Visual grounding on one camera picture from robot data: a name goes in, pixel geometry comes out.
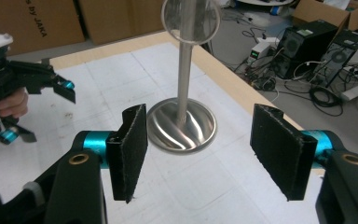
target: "computer tower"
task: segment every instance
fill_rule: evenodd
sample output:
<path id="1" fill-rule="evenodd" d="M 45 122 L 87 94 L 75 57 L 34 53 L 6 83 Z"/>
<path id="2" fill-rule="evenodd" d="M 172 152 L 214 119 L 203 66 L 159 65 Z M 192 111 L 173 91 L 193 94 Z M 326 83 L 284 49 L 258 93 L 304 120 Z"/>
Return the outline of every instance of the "computer tower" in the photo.
<path id="1" fill-rule="evenodd" d="M 319 62 L 336 33 L 335 25 L 322 20 L 286 28 L 277 47 L 278 54 L 284 57 L 278 57 L 278 55 L 272 60 L 284 62 L 283 64 L 272 62 L 275 65 L 275 70 L 281 71 L 277 76 L 284 79 L 292 78 L 293 71 L 302 63 Z M 304 70 L 314 67 L 315 64 L 312 63 L 308 66 L 301 66 L 301 70 L 304 72 Z"/>
<path id="2" fill-rule="evenodd" d="M 324 85 L 328 87 L 341 69 L 358 50 L 358 33 L 342 30 L 322 56 L 321 61 L 313 70 L 313 74 L 325 77 Z"/>

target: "cardboard box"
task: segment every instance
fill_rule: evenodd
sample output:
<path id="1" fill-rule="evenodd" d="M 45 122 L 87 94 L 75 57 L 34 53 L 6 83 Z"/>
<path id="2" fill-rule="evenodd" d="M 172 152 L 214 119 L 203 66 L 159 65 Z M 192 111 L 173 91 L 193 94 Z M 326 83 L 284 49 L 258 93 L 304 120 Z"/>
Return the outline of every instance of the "cardboard box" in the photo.
<path id="1" fill-rule="evenodd" d="M 338 27 L 355 31 L 358 29 L 358 1 L 351 0 L 347 10 L 331 7 L 316 0 L 301 0 L 293 13 L 293 25 L 323 20 Z"/>
<path id="2" fill-rule="evenodd" d="M 73 0 L 0 0 L 0 34 L 14 42 L 8 55 L 85 41 Z"/>
<path id="3" fill-rule="evenodd" d="M 79 0 L 83 22 L 94 44 L 163 30 L 164 0 Z"/>

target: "lab floor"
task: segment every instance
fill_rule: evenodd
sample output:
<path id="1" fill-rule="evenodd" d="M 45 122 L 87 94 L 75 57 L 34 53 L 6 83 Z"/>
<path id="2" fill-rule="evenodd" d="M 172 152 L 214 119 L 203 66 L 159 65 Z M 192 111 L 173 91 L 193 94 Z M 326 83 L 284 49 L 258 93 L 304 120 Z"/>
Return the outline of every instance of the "lab floor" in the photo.
<path id="1" fill-rule="evenodd" d="M 246 60 L 251 48 L 255 45 L 254 37 L 261 37 L 263 33 L 266 36 L 280 37 L 284 29 L 291 25 L 290 16 L 270 16 L 268 7 L 252 7 L 240 4 L 236 8 L 223 9 L 222 12 L 221 26 L 210 43 L 210 49 L 215 58 L 232 70 Z M 264 23 L 265 26 L 263 27 L 257 27 L 254 23 L 243 20 L 243 13 L 245 12 L 255 13 L 268 19 L 269 22 Z M 98 46 L 94 46 L 87 40 L 80 44 L 16 55 L 9 57 L 9 59 L 38 62 L 41 59 L 95 47 Z M 357 60 L 358 53 L 352 57 L 351 61 Z M 240 73 L 241 69 L 239 67 L 236 72 Z M 345 103 L 342 110 L 338 106 L 318 108 L 310 100 L 304 99 L 310 98 L 307 93 L 299 93 L 308 91 L 308 89 L 309 86 L 301 82 L 290 82 L 284 87 L 283 82 L 277 81 L 276 91 L 261 91 L 261 93 L 301 125 L 304 130 L 332 131 L 338 135 L 348 150 L 358 153 L 358 98 Z"/>

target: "metal base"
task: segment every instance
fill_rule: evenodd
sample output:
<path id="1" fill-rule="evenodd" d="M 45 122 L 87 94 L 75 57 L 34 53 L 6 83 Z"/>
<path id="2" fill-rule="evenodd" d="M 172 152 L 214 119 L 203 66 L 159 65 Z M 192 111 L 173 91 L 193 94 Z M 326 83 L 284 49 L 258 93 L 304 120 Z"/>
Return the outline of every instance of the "metal base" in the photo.
<path id="1" fill-rule="evenodd" d="M 201 103 L 187 99 L 186 119 L 177 118 L 177 98 L 154 105 L 147 113 L 149 140 L 172 153 L 193 153 L 209 146 L 217 131 L 213 113 Z"/>

